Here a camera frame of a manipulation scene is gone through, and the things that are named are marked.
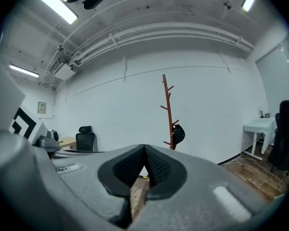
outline wooden coat rack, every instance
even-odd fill
[[[161,105],[160,107],[162,107],[163,109],[168,111],[169,132],[170,132],[170,143],[168,143],[166,141],[164,141],[164,143],[167,144],[167,145],[170,145],[170,149],[174,150],[174,147],[173,147],[173,136],[174,136],[173,125],[176,124],[179,120],[176,120],[174,123],[172,123],[171,108],[170,108],[170,95],[171,95],[171,92],[169,92],[169,91],[173,88],[173,86],[168,88],[166,75],[163,75],[163,83],[164,83],[164,87],[165,87],[167,108],[165,106],[163,106],[163,105]]]

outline floor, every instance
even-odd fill
[[[266,150],[264,154],[259,152],[261,144],[256,147],[256,155],[263,158],[262,161],[255,159],[246,154],[242,154],[237,163],[228,164],[226,170],[246,182],[251,186],[262,198],[270,203],[275,197],[286,193],[289,189],[289,176],[285,171],[275,169],[273,174],[285,183],[285,186],[276,177],[266,172],[263,168],[270,171],[271,166],[267,162],[267,158],[271,152],[271,148]],[[149,190],[149,179],[138,178],[131,188],[131,215],[133,220],[138,216],[141,209],[145,205],[145,192]]]

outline cable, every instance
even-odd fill
[[[238,163],[238,160],[251,160],[251,161],[254,161],[254,162],[258,165],[258,167],[263,168],[266,172],[268,172],[269,174],[273,175],[271,172],[269,172],[268,170],[266,170],[264,167],[261,167],[261,166],[257,163],[256,160],[250,159],[250,158],[235,158],[235,159],[231,160],[230,162],[223,164],[223,165],[222,165],[222,168],[226,168],[228,164],[236,164],[236,163]],[[285,189],[286,189],[285,183],[284,183],[280,178],[278,178],[276,175],[273,175],[273,176],[276,177],[280,182],[282,182],[282,183],[284,184]]]

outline black bag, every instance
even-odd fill
[[[175,147],[177,146],[178,143],[180,143],[182,140],[185,138],[185,132],[183,128],[177,124],[173,125],[173,149],[175,150]]]

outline black chair backrest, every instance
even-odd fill
[[[289,170],[289,101],[281,102],[279,111],[275,115],[277,133],[268,160],[280,170]]]
[[[95,134],[92,132],[91,126],[80,127],[79,132],[76,134],[77,150],[92,152]]]

